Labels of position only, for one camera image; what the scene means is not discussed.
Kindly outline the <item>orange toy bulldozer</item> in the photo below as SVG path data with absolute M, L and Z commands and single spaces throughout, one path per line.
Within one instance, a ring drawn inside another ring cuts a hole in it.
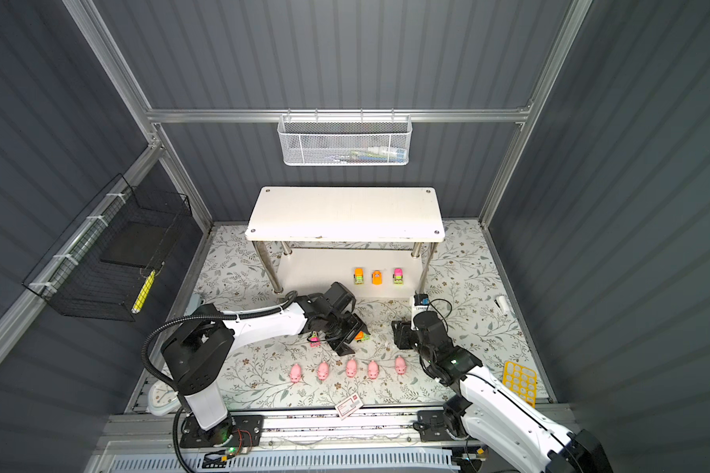
M 372 284 L 380 286 L 383 283 L 383 273 L 380 270 L 375 270 L 372 273 Z

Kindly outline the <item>orange green mixer toy truck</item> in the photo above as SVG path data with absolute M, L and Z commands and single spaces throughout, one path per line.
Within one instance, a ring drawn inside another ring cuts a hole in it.
M 364 270 L 361 267 L 357 267 L 353 272 L 353 280 L 355 285 L 363 285 L 365 282 Z

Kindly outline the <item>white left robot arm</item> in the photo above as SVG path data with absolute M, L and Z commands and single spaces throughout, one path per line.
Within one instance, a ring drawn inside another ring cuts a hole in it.
M 195 417 L 199 428 L 210 432 L 231 423 L 217 385 L 231 354 L 256 342 L 317 332 L 338 356 L 352 355 L 350 343 L 369 332 L 355 305 L 355 295 L 338 282 L 325 293 L 292 291 L 281 303 L 253 311 L 201 305 L 148 335 L 141 362 L 149 374 L 176 392 L 179 404 Z

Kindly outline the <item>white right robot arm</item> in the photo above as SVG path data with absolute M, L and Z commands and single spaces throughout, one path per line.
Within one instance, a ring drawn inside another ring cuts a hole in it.
M 477 439 L 520 472 L 611 472 L 601 442 L 573 433 L 526 404 L 471 351 L 455 344 L 435 311 L 392 322 L 396 347 L 419 355 L 425 374 L 455 395 L 443 406 L 445 429 Z

